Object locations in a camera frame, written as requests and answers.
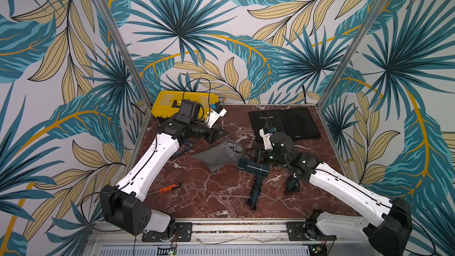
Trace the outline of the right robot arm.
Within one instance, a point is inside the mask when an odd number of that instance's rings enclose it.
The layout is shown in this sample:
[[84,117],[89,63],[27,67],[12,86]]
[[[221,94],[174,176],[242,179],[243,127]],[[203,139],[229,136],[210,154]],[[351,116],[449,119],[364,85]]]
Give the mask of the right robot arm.
[[288,227],[290,238],[326,241],[330,237],[356,239],[383,256],[401,256],[412,232],[411,208],[400,197],[381,196],[343,176],[326,162],[297,150],[292,138],[275,128],[259,131],[254,167],[277,165],[289,173],[286,193],[297,193],[301,183],[321,188],[354,209],[359,216],[335,215],[316,209],[302,225]]

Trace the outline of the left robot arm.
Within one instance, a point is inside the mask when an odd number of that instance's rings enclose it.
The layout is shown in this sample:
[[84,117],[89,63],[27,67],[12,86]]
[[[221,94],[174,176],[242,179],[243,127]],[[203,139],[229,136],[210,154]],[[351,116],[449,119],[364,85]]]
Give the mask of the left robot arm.
[[149,189],[165,163],[193,136],[212,138],[213,125],[226,114],[215,103],[209,107],[207,118],[201,104],[182,100],[179,111],[162,122],[154,141],[136,165],[115,186],[106,185],[100,193],[103,219],[134,236],[154,232],[163,239],[175,235],[175,220],[170,215],[150,209],[145,203]]

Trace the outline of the grey fabric drawstring pouch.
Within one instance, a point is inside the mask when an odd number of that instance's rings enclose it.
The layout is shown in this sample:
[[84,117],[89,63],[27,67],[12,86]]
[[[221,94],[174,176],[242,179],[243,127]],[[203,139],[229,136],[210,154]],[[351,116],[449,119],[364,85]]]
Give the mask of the grey fabric drawstring pouch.
[[201,161],[214,173],[225,165],[236,164],[243,156],[243,147],[231,141],[225,141],[207,151],[191,155],[192,159]]

